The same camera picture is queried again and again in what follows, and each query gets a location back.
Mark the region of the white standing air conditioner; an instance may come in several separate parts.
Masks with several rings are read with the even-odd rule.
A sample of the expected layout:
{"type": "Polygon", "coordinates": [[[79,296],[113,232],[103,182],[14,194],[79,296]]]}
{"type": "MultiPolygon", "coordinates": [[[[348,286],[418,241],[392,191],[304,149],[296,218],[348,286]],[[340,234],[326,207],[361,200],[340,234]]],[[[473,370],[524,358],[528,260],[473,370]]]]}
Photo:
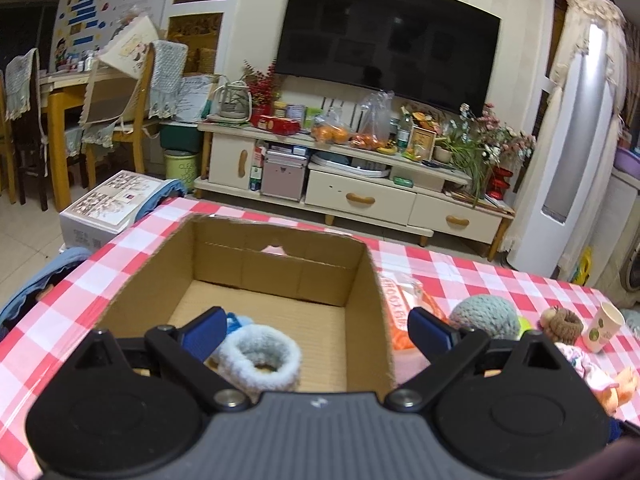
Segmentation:
{"type": "Polygon", "coordinates": [[[516,270],[569,278],[587,245],[622,131],[624,25],[611,0],[568,0],[548,107],[504,239],[516,270]]]}

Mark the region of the potted flower plant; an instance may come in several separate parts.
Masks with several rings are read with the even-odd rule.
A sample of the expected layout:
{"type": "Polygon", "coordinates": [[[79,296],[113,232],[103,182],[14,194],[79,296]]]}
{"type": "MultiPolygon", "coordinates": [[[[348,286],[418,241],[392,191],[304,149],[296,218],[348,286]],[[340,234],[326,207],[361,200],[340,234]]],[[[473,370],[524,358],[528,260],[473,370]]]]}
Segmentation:
{"type": "Polygon", "coordinates": [[[494,106],[485,103],[480,114],[462,103],[459,116],[442,125],[437,144],[451,153],[450,164],[470,179],[469,192],[474,200],[485,196],[492,172],[510,169],[516,162],[526,162],[534,154],[536,138],[514,129],[500,120],[494,106]]]}

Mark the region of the purple plastic basin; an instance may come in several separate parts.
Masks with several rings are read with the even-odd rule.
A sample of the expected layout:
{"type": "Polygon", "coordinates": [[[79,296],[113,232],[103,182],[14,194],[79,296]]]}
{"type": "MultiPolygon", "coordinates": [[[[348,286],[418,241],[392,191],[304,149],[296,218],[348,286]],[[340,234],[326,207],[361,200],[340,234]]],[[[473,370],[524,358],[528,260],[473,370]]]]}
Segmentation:
{"type": "Polygon", "coordinates": [[[616,148],[614,167],[637,180],[640,179],[640,157],[626,148],[616,148]]]}

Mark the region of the white printed carton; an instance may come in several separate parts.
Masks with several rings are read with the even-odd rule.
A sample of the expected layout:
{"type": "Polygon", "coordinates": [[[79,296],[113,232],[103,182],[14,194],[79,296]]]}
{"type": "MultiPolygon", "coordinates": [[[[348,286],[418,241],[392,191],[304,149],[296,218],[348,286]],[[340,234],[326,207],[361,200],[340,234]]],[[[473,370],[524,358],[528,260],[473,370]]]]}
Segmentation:
{"type": "Polygon", "coordinates": [[[95,252],[133,223],[164,180],[122,170],[79,197],[60,213],[66,248],[95,252]]]}

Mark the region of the light blue fluffy plush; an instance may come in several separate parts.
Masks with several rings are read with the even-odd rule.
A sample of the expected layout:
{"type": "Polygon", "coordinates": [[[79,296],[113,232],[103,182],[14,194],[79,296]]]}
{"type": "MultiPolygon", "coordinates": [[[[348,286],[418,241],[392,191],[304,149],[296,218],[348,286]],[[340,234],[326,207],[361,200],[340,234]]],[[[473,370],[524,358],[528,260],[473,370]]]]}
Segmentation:
{"type": "Polygon", "coordinates": [[[297,342],[244,315],[227,314],[226,336],[210,358],[216,372],[252,400],[299,386],[303,355],[297,342]]]}

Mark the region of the red white checkered tablecloth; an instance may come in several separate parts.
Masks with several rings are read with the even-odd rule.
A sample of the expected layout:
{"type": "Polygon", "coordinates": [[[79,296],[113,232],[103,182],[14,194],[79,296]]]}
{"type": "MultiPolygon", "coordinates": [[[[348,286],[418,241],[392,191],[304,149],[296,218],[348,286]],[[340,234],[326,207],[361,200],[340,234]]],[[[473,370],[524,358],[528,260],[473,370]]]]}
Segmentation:
{"type": "MultiPolygon", "coordinates": [[[[187,214],[211,214],[306,229],[306,223],[269,218],[211,202],[168,200],[126,230],[47,292],[1,343],[1,475],[33,479],[40,470],[26,441],[26,413],[36,396],[78,342],[96,325],[128,278],[187,214]]],[[[548,307],[566,307],[590,321],[606,298],[600,290],[553,281],[489,263],[475,262],[416,246],[364,236],[383,272],[412,275],[444,312],[463,298],[495,294],[511,300],[518,313],[536,322],[548,307]]]]}

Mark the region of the wooden dining chair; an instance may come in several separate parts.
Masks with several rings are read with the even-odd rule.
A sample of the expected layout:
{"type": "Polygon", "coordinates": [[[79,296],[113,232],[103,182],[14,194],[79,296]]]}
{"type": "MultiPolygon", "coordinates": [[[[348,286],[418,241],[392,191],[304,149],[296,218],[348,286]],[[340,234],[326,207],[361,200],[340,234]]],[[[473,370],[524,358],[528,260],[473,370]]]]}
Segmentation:
{"type": "Polygon", "coordinates": [[[177,113],[188,47],[180,42],[140,38],[111,44],[99,56],[86,88],[80,124],[90,188],[96,186],[99,151],[116,144],[131,148],[134,171],[144,171],[143,139],[161,119],[177,113]]]}

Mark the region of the orange tissue pack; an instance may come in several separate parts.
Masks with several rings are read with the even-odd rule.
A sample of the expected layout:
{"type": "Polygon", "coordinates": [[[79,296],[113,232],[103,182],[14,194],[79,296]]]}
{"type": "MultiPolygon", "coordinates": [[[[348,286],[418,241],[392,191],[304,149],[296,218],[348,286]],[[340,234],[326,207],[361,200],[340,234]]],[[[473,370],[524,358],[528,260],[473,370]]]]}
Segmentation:
{"type": "Polygon", "coordinates": [[[387,333],[390,335],[394,358],[395,382],[406,382],[424,370],[430,362],[411,342],[408,333],[408,316],[413,308],[423,308],[447,323],[446,313],[422,284],[408,274],[383,271],[378,280],[386,301],[387,333]]]}

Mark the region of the red gift box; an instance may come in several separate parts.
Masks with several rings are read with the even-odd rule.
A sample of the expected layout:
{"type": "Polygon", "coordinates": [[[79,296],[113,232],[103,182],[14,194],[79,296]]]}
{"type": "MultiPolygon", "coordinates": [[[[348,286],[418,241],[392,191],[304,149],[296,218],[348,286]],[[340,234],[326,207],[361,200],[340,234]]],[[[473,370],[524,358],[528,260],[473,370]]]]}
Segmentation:
{"type": "Polygon", "coordinates": [[[254,114],[250,123],[257,129],[265,130],[277,136],[292,136],[299,133],[300,123],[291,118],[254,114]]]}

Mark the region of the bag of oranges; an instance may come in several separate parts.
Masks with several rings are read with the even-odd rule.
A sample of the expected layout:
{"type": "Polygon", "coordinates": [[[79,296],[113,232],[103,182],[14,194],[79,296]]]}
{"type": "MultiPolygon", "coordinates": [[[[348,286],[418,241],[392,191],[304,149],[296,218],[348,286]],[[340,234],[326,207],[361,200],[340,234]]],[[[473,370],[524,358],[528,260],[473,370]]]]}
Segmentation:
{"type": "Polygon", "coordinates": [[[352,134],[346,127],[320,122],[312,126],[311,136],[321,144],[345,144],[352,134]]]}

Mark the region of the cream TV cabinet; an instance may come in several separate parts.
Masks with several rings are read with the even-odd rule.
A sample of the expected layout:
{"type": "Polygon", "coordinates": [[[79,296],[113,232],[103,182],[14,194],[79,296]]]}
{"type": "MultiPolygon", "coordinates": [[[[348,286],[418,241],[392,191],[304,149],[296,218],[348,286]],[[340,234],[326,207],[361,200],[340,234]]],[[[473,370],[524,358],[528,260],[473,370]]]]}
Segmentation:
{"type": "Polygon", "coordinates": [[[213,122],[198,125],[204,133],[202,175],[194,181],[195,194],[217,193],[279,207],[322,214],[330,226],[335,219],[367,223],[419,237],[424,247],[436,233],[483,244],[485,257],[495,258],[506,229],[514,219],[502,208],[487,209],[480,202],[464,202],[445,191],[448,184],[465,186],[469,177],[458,170],[432,169],[399,155],[384,155],[341,144],[320,144],[308,134],[277,136],[250,127],[228,127],[213,122]],[[258,141],[308,148],[375,162],[390,168],[385,178],[354,174],[345,167],[307,165],[306,183],[299,200],[266,195],[250,189],[250,163],[258,141]]]}

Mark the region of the pink storage box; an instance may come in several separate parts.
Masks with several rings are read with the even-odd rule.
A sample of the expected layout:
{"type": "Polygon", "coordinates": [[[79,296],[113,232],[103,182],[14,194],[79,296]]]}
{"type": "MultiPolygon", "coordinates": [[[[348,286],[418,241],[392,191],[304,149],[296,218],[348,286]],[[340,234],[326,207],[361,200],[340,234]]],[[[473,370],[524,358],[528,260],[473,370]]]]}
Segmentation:
{"type": "Polygon", "coordinates": [[[302,155],[269,150],[262,172],[262,195],[295,200],[303,196],[308,158],[302,155]]]}

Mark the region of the grey-green knitted hat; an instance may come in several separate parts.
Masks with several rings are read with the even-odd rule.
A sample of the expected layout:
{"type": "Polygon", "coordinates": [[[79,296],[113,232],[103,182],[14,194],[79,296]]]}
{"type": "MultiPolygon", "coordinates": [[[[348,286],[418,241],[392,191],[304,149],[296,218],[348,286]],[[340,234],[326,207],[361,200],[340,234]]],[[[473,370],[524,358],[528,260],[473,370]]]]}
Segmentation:
{"type": "Polygon", "coordinates": [[[458,330],[484,330],[495,339],[517,340],[520,336],[520,321],[514,304],[499,296],[465,298],[452,309],[448,321],[458,330]]]}

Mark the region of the red vase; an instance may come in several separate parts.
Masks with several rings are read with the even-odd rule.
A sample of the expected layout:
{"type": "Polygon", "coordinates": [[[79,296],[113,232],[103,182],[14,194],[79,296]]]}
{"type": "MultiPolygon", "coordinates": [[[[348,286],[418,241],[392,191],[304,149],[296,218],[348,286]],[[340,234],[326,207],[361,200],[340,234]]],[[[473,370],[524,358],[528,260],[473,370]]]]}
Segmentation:
{"type": "Polygon", "coordinates": [[[491,170],[488,180],[486,195],[494,200],[503,200],[504,194],[510,188],[509,180],[513,172],[509,169],[495,166],[491,170]]]}

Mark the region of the brown fuzzy scrunchie toy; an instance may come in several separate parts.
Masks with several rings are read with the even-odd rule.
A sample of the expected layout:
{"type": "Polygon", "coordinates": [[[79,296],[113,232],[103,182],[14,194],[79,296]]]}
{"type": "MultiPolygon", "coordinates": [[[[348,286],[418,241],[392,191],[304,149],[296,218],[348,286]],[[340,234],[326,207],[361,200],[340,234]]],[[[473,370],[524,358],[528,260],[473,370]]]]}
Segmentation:
{"type": "Polygon", "coordinates": [[[539,319],[541,331],[553,342],[574,346],[584,330],[580,317],[573,311],[552,307],[544,310],[539,319]]]}

